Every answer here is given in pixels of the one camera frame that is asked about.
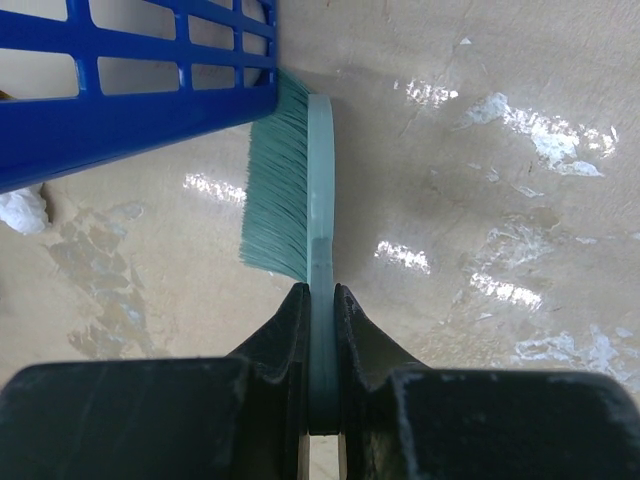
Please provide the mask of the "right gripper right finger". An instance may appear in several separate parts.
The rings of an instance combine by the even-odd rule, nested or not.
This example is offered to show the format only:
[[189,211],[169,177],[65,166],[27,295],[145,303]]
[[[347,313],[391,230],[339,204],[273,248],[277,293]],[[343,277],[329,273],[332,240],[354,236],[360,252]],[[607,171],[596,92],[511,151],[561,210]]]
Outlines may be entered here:
[[580,371],[435,369],[334,297],[344,479],[635,479],[639,412]]

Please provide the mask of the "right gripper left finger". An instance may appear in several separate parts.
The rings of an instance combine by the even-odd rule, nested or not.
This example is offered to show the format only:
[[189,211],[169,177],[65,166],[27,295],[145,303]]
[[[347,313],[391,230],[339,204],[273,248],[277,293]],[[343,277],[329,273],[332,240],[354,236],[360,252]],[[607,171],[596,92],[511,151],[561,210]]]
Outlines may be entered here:
[[223,357],[39,364],[1,391],[5,479],[305,479],[309,289]]

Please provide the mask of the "mint green hand brush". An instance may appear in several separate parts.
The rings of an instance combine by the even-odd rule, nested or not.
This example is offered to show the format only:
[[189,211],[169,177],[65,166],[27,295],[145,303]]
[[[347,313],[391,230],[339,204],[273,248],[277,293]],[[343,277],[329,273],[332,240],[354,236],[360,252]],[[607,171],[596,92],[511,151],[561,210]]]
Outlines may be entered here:
[[336,158],[328,96],[278,73],[278,104],[250,131],[239,256],[310,291],[308,421],[313,435],[339,430],[333,240]]

